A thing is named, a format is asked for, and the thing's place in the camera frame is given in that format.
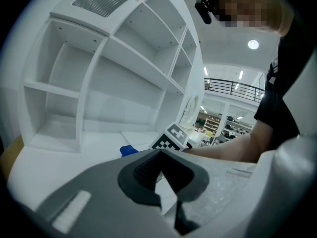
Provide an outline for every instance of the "blue object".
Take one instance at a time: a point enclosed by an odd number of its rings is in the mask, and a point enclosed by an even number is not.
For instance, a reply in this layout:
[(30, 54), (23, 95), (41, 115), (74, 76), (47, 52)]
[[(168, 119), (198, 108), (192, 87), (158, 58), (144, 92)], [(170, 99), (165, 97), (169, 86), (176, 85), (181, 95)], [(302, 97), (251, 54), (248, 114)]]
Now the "blue object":
[(139, 151), (134, 149), (131, 145), (122, 146), (120, 148), (120, 153), (122, 154), (122, 157), (128, 156), (134, 153), (138, 153)]

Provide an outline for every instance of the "railing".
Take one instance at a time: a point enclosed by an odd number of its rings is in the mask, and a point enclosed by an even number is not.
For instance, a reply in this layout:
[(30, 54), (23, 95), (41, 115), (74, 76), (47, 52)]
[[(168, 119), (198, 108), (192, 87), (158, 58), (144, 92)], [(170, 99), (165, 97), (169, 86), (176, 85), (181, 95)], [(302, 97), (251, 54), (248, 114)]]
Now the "railing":
[(255, 102), (260, 102), (264, 95), (264, 89), (216, 78), (205, 78), (205, 90), (230, 94)]

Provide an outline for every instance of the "person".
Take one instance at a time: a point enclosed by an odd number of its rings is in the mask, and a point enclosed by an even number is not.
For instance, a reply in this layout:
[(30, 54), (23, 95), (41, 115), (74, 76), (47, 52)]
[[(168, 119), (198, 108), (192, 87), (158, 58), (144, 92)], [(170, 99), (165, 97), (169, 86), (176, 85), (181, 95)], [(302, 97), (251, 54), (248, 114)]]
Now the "person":
[(191, 148), (185, 152), (256, 163), (263, 152), (274, 150), (299, 134), (282, 98), (305, 67), (314, 45), (284, 0), (209, 0), (205, 5), (225, 26), (242, 25), (275, 32), (280, 42), (278, 56), (267, 73), (264, 96), (254, 116), (257, 121), (252, 131), (217, 146)]

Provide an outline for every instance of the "ceiling light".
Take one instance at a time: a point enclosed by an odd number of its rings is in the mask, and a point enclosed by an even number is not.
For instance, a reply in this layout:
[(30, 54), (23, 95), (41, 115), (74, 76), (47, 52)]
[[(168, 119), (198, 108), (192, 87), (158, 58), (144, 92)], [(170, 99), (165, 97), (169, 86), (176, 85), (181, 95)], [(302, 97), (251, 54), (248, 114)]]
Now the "ceiling light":
[(248, 42), (248, 46), (252, 50), (256, 50), (259, 47), (259, 43), (256, 40), (251, 40)]
[(243, 75), (243, 70), (240, 71), (240, 76), (239, 76), (239, 79), (240, 79), (240, 80), (242, 79), (242, 75)]

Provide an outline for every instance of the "man's arm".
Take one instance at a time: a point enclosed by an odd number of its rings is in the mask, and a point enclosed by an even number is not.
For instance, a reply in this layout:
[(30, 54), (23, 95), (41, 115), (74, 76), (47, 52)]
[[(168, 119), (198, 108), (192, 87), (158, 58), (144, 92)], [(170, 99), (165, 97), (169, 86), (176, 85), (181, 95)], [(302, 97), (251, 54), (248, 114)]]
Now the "man's arm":
[(261, 153), (269, 150), (273, 128), (257, 120), (252, 131), (217, 146), (187, 149), (184, 152), (228, 161), (256, 163)]

